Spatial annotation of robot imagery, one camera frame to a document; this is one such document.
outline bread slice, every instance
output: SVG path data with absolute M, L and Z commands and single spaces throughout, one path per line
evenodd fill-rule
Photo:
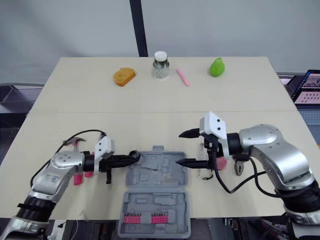
M 130 67 L 124 67 L 124 68 L 120 68 L 120 70 L 113 75 L 113 80 L 120 87 L 123 87 L 135 76 L 136 76 L 135 70 L 133 70 Z

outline black pole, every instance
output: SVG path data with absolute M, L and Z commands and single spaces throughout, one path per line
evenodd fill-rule
M 141 0 L 130 0 L 132 22 L 139 57 L 148 57 L 144 17 L 142 14 Z

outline pink sausage toy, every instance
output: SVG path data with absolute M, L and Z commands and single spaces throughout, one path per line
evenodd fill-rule
M 182 73 L 181 69 L 178 68 L 176 70 L 176 72 L 179 74 L 179 76 L 181 77 L 182 81 L 184 82 L 184 84 L 187 86 L 187 87 L 190 87 L 190 83 L 188 81 L 188 79 L 185 77 L 185 75 Z

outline robotic arm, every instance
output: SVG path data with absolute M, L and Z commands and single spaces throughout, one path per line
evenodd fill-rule
M 111 183 L 111 169 L 122 168 L 137 162 L 140 154 L 113 155 L 114 143 L 104 136 L 96 145 L 94 154 L 89 151 L 57 152 L 48 166 L 37 176 L 20 210 L 12 217 L 0 240 L 47 239 L 46 228 L 56 204 L 61 199 L 70 179 L 83 172 L 105 172 L 107 184 Z
M 309 163 L 303 153 L 286 142 L 278 128 L 260 124 L 242 129 L 239 133 L 226 133 L 226 124 L 214 113 L 209 112 L 200 120 L 200 128 L 183 132 L 181 138 L 204 137 L 204 147 L 209 160 L 181 159 L 178 164 L 188 168 L 206 168 L 215 172 L 218 181 L 225 186 L 219 176 L 216 157 L 234 156 L 261 162 L 275 193 L 265 192 L 255 177 L 259 190 L 271 197 L 281 198 L 286 214 L 297 228 L 312 228 L 315 236 L 320 236 L 320 191 Z

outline pink tool bit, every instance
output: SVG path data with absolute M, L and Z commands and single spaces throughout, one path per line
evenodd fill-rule
M 141 223 L 141 213 L 127 213 L 124 216 L 124 224 L 140 224 Z M 151 214 L 151 224 L 167 224 L 168 214 L 167 213 L 152 213 Z

